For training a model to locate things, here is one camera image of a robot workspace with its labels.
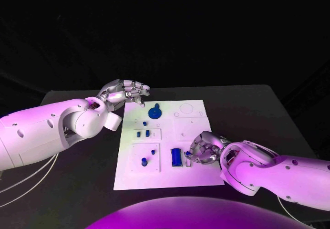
blue rectangular block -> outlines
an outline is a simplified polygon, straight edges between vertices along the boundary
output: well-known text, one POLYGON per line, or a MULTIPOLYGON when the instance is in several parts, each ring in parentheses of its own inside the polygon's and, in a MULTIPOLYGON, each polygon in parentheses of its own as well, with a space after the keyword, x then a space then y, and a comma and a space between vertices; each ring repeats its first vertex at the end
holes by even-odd
POLYGON ((181 149, 172 149, 172 166, 179 167, 182 166, 182 159, 181 159, 181 149))

blue object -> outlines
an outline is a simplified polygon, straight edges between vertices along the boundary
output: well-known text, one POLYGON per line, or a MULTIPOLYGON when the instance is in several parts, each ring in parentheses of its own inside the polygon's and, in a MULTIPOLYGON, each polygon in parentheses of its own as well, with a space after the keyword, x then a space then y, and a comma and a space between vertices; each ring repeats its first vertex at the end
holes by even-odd
POLYGON ((162 110, 161 110, 161 105, 156 104, 155 108, 151 109, 149 111, 149 116, 152 119, 158 119, 162 116, 162 110))
POLYGON ((143 158, 143 166, 148 166, 149 162, 148 162, 148 159, 143 158))
POLYGON ((181 159, 181 149, 172 149, 172 166, 179 167, 182 166, 182 159, 181 159))

robotic hand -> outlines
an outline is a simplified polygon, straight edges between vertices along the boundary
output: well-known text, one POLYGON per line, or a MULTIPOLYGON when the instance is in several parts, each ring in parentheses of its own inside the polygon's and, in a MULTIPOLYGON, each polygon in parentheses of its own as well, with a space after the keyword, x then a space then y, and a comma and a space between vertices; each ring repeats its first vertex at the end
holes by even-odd
POLYGON ((116 131, 122 117, 112 113, 126 102, 145 107, 151 87, 114 80, 96 97, 73 99, 15 112, 0 119, 0 171, 45 160, 77 142, 94 137, 103 127, 116 131))
POLYGON ((241 193, 254 196, 264 187, 285 200, 330 210, 329 161, 280 156, 254 142, 231 142, 210 131, 197 137, 187 158, 202 164, 220 161, 221 178, 241 193))

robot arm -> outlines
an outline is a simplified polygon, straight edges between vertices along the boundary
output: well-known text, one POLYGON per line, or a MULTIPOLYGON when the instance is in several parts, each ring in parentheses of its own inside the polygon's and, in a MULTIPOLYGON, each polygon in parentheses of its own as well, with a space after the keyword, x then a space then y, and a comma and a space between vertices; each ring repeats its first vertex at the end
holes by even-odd
POLYGON ((96 97, 73 99, 15 112, 0 119, 0 171, 45 160, 77 142, 94 137, 103 127, 116 131, 114 113, 126 102, 143 107, 151 87, 114 80, 96 97))
POLYGON ((254 196, 264 187, 285 200, 330 210, 329 161, 280 156, 261 145, 233 143, 208 131, 195 139, 187 157, 202 164, 220 161, 221 178, 241 193, 254 196))

gray table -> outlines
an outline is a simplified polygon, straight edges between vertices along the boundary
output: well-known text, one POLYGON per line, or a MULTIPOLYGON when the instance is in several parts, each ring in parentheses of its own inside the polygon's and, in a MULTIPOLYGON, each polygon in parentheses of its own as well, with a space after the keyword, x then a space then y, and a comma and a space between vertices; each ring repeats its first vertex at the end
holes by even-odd
MULTIPOLYGON (((99 91, 51 91, 42 105, 96 96, 99 91)), ((310 146, 267 85, 156 88, 146 101, 200 100, 205 102, 212 131, 234 141, 256 141, 280 154, 315 158, 310 146)), ((116 111, 123 116, 125 109, 116 111)), ((286 215, 277 196, 264 188, 250 197, 228 184, 114 191, 122 126, 103 129, 91 139, 60 154, 55 167, 37 189, 0 208, 2 228, 84 228, 102 217, 142 201, 175 196, 236 200, 286 215)), ((47 161, 5 171, 0 188, 22 180, 47 161)), ((0 203, 18 197, 44 173, 0 194, 0 203)), ((330 213, 285 201, 287 210, 305 222, 330 219, 330 213)))

